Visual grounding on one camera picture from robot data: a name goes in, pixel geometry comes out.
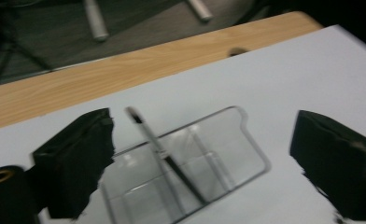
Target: clear plastic container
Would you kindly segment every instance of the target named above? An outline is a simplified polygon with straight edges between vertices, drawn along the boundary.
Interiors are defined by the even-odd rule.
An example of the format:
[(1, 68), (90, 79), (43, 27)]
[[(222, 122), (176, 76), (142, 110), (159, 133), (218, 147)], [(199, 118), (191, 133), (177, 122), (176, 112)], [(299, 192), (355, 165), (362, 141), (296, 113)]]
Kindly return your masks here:
[[(264, 174), (270, 164), (246, 130), (247, 115), (231, 106), (159, 136), (208, 203)], [(162, 224), (205, 207), (149, 143), (118, 153), (101, 191), (113, 223)]]

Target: black pen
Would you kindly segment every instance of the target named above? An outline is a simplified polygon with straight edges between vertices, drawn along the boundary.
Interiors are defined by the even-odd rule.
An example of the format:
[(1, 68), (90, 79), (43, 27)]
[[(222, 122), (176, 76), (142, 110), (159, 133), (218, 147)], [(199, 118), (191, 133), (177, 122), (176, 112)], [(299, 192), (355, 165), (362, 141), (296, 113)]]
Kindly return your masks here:
[(191, 183), (191, 181), (180, 170), (180, 168), (177, 166), (174, 159), (171, 156), (169, 156), (168, 152), (162, 147), (162, 145), (158, 141), (157, 137), (154, 135), (154, 133), (151, 131), (151, 129), (147, 126), (145, 121), (140, 118), (139, 114), (130, 106), (126, 108), (126, 111), (130, 115), (130, 117), (134, 120), (134, 122), (138, 124), (142, 134), (154, 146), (154, 148), (157, 151), (157, 153), (159, 154), (160, 158), (165, 160), (166, 163), (168, 163), (168, 165), (171, 167), (171, 169), (183, 181), (183, 183), (187, 186), (187, 188), (191, 191), (191, 193), (194, 194), (194, 196), (197, 198), (197, 200), (201, 204), (206, 204), (206, 200), (201, 195), (200, 191), (197, 188), (195, 188), (195, 186)]

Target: gray floor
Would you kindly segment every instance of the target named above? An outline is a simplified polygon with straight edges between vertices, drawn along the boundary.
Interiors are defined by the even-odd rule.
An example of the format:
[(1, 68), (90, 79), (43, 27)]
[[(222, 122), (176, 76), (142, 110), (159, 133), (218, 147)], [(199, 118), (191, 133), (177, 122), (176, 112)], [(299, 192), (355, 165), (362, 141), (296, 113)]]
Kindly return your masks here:
[[(20, 17), (14, 25), (23, 46), (53, 68), (61, 68), (230, 27), (253, 2), (204, 0), (214, 19), (203, 23), (182, 0), (98, 0), (110, 33), (103, 43), (93, 40), (79, 0), (43, 0), (16, 7)], [(14, 53), (0, 84), (41, 71)]]

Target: light brown wood surface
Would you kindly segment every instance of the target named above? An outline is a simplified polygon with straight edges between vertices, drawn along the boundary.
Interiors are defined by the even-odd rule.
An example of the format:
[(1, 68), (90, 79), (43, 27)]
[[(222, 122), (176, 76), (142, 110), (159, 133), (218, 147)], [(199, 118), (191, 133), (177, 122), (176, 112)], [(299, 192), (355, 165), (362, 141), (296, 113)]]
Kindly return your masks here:
[(290, 12), (1, 85), (0, 128), (319, 29)]

